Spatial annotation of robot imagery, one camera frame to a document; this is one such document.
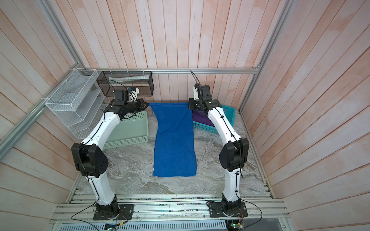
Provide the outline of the aluminium frame bar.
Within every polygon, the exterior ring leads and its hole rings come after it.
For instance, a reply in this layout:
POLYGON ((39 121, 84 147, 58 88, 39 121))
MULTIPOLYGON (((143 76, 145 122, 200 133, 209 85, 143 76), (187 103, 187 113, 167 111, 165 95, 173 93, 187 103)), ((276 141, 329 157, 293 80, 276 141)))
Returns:
POLYGON ((96 70, 98 73, 102 71, 122 71, 126 73, 144 73, 151 72, 152 74, 257 74, 257 67, 240 67, 240 68, 83 68, 83 70, 96 70))
POLYGON ((26 134, 26 132, 32 127, 32 125, 37 121, 37 119, 46 110, 46 102, 49 98, 56 92, 56 90, 66 82, 67 78, 72 74, 72 72, 82 65, 77 63, 71 67, 63 77, 57 81, 57 83, 38 101, 38 103, 18 122, 1 140, 1 160, 3 160, 9 152, 14 148, 14 146, 20 141, 20 139, 26 134))

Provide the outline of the aluminium frame post right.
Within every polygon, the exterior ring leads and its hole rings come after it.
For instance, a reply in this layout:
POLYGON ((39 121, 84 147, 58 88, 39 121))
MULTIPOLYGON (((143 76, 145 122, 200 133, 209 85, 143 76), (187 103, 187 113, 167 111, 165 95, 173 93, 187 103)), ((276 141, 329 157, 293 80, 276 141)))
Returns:
POLYGON ((279 1, 269 24, 264 28, 262 27, 262 24, 260 24, 259 29, 264 29, 266 33, 264 36, 256 36, 254 39, 261 44, 258 46, 258 53, 253 55, 253 57, 255 57, 253 60, 253 70, 255 73, 250 74, 247 79, 242 97, 240 98, 240 103, 238 104, 239 113, 244 110, 249 101, 253 89, 268 62, 274 47, 276 46, 276 42, 279 39, 295 4, 296 1, 279 1))

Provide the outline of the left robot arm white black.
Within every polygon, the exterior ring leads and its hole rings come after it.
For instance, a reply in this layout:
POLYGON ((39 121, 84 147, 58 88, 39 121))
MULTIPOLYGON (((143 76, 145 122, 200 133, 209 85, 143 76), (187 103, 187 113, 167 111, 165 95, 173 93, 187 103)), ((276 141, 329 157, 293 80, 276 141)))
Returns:
POLYGON ((75 167, 88 180, 100 206, 111 205, 116 197, 108 182, 108 158, 103 153, 104 145, 114 128, 128 118, 127 114, 134 116, 149 106, 138 98, 139 93, 137 87, 114 90, 114 99, 103 110, 98 124, 87 138, 71 148, 75 167))

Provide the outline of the purple towel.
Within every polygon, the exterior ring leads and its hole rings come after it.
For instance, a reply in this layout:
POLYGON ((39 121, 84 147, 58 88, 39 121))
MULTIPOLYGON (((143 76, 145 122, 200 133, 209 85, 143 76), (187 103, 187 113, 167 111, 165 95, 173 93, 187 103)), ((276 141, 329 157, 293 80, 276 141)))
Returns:
POLYGON ((208 119, 207 115, 203 111, 193 110, 192 119, 194 122, 214 127, 214 124, 208 119))

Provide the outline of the blue towel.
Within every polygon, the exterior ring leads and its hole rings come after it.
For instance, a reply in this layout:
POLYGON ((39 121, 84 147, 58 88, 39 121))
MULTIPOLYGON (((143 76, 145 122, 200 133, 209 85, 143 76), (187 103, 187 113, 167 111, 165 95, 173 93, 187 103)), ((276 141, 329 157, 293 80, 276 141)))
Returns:
POLYGON ((151 103, 158 130, 154 148, 156 177, 192 177, 197 173, 192 111, 187 103, 151 103))

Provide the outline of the black mesh wall basket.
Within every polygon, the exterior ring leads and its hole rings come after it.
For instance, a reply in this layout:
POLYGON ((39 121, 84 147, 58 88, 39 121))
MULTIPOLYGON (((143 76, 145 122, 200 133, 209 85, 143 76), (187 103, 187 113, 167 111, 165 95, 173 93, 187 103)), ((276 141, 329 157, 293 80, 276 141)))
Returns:
POLYGON ((144 97, 153 96, 154 91, 152 73, 149 71, 102 71, 97 78, 97 84, 107 97, 113 97, 114 90, 125 88, 138 88, 138 96, 144 97))

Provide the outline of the light green plastic basket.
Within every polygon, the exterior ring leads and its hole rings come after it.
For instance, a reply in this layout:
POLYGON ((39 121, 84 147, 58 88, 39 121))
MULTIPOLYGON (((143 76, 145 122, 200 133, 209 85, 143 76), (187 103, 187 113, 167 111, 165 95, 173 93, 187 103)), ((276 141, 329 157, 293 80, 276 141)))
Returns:
POLYGON ((122 120, 108 137, 104 150, 148 142, 147 112, 122 120))

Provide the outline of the green circuit board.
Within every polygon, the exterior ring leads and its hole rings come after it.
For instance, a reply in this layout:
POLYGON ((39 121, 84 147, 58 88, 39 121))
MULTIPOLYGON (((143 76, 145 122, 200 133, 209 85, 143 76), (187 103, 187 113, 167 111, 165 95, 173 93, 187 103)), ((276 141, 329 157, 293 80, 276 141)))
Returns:
POLYGON ((243 225, 241 225, 240 223, 233 222, 227 223, 226 227, 228 231, 241 231, 243 229, 243 225))

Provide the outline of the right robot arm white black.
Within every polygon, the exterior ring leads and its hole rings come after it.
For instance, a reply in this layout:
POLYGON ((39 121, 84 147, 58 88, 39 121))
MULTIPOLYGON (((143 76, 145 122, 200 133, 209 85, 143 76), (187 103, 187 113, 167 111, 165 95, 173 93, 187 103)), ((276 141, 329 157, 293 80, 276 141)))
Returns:
POLYGON ((226 118, 221 103, 212 98, 210 86, 197 83, 193 87, 193 93, 194 97, 189 99, 189 109, 206 114, 224 145, 219 154, 220 164, 225 170, 223 200, 227 203, 240 201, 241 169, 248 158, 249 141, 234 130, 226 118))

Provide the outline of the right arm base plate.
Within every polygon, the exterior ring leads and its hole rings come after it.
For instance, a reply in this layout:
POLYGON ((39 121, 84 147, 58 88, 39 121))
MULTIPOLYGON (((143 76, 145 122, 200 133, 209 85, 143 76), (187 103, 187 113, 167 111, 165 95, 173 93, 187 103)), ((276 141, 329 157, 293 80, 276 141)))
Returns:
POLYGON ((224 217, 240 217, 244 218, 248 216, 248 212, 245 203, 242 201, 235 202, 215 202, 207 201, 207 207, 209 208, 209 214, 211 218, 224 218, 224 217))

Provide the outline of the aluminium frame bar back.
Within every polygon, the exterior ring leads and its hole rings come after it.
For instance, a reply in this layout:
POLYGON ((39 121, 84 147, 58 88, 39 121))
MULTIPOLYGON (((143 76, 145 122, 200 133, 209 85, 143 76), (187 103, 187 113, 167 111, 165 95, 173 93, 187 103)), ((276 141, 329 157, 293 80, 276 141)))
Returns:
POLYGON ((96 70, 98 73, 102 71, 122 71, 126 73, 144 73, 151 72, 152 74, 257 74, 257 67, 240 67, 240 68, 83 68, 83 70, 96 70))

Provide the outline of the aluminium frame bar left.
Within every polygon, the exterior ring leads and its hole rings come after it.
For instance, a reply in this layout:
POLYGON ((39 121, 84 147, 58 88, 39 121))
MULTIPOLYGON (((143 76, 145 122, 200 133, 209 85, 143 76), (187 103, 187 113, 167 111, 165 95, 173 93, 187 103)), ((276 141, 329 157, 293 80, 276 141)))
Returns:
POLYGON ((32 127, 32 125, 37 121, 37 119, 46 110, 46 102, 49 98, 56 92, 56 90, 66 82, 67 78, 72 74, 72 72, 82 65, 77 63, 71 67, 63 77, 57 81, 57 83, 38 101, 38 103, 18 122, 1 140, 1 160, 3 160, 9 152, 14 148, 14 146, 20 141, 20 139, 26 134, 26 132, 32 127))

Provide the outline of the aluminium mounting rail front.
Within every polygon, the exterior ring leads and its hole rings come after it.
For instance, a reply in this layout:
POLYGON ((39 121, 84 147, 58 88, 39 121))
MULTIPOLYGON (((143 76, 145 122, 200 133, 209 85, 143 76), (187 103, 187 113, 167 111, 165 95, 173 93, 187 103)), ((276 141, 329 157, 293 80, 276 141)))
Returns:
MULTIPOLYGON (((216 194, 121 194, 119 204, 133 204, 133 221, 174 221, 211 219, 207 201, 220 202, 216 194)), ((93 220, 93 195, 75 195, 69 204, 57 205, 51 223, 70 223, 93 220)), ((269 195, 246 197, 244 210, 248 218, 288 217, 281 199, 269 195)))

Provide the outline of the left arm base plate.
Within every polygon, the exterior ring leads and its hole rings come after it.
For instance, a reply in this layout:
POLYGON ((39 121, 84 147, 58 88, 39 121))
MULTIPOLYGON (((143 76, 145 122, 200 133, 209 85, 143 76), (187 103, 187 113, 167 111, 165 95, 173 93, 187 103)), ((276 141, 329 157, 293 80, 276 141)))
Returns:
POLYGON ((130 220, 133 217, 134 207, 135 205, 133 204, 118 204, 111 206, 101 206, 97 204, 93 220, 130 220))

